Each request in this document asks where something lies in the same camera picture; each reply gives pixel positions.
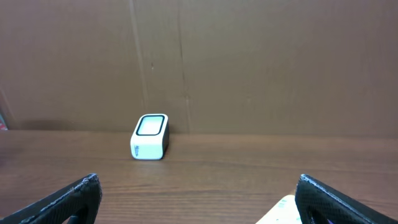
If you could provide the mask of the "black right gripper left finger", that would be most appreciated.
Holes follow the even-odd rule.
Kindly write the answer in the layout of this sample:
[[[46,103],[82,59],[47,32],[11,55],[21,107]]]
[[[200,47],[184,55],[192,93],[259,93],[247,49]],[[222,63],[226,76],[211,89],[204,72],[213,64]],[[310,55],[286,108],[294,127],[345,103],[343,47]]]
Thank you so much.
[[[1,223],[94,223],[101,199],[100,180],[92,173],[2,218]]]

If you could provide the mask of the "white barcode scanner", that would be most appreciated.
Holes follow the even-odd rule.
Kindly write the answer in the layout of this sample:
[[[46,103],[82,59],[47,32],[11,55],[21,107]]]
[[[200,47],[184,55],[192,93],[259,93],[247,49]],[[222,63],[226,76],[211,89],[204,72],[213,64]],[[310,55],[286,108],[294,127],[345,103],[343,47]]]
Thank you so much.
[[[169,117],[145,114],[137,122],[131,136],[131,154],[137,160],[161,160],[169,145]]]

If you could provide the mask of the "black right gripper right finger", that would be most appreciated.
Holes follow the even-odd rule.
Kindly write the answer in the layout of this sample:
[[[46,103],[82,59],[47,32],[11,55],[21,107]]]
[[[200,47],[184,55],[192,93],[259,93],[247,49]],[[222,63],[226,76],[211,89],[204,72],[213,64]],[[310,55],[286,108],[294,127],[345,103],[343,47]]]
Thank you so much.
[[[295,204],[306,224],[397,224],[397,220],[307,174],[302,174],[297,182]]]

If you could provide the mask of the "white tube gold cap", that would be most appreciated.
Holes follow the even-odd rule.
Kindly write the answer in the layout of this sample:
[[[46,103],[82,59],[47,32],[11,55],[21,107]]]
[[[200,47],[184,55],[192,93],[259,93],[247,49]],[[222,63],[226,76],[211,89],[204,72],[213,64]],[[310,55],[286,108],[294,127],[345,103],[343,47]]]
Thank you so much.
[[[302,224],[295,195],[284,196],[256,224]]]

